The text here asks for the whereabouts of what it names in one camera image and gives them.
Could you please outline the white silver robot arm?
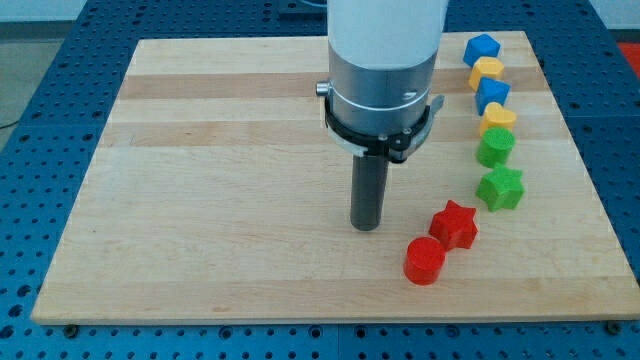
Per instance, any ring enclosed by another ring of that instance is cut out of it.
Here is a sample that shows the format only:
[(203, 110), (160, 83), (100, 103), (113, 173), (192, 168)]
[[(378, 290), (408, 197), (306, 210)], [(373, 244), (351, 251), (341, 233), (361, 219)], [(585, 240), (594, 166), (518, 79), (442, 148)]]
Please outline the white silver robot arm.
[(328, 0), (327, 123), (378, 137), (419, 124), (447, 0)]

